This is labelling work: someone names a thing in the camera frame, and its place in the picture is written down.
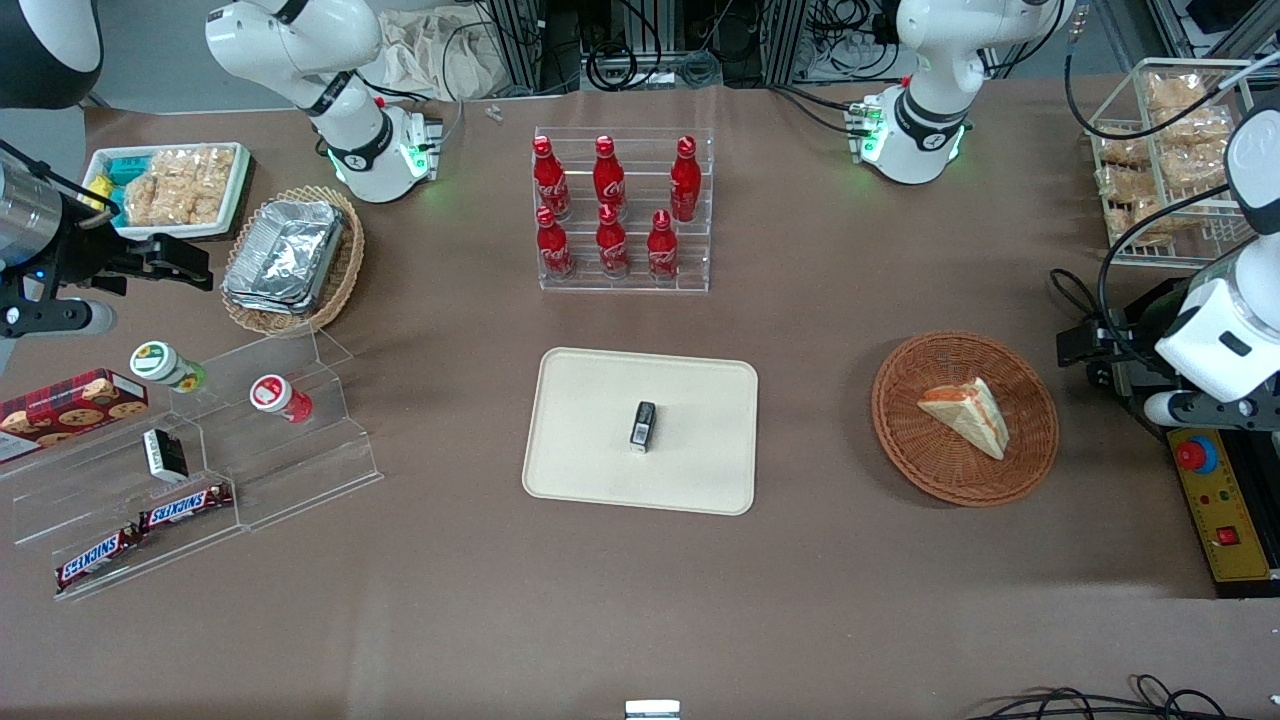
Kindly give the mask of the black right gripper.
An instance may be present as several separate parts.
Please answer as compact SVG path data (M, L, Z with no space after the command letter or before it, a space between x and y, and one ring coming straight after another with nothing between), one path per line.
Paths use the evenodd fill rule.
M123 296L127 278L173 281L211 292L214 275L209 254L172 236L147 238L145 249L120 237L114 228L61 228L42 251L42 299L55 299L67 284L92 286L106 277L108 292Z

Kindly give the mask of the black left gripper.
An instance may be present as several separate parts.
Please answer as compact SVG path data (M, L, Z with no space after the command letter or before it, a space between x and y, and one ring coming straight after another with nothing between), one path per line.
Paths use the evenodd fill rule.
M1098 322L1083 322L1056 334L1057 366L1087 363L1088 382L1111 389L1121 401L1189 389L1192 384L1155 348L1178 318L1189 283L1188 275L1164 279L1123 307L1114 302L1110 290L1100 290L1100 309L1123 340L1110 342L1112 356L1106 363L1092 363L1107 357L1106 328Z

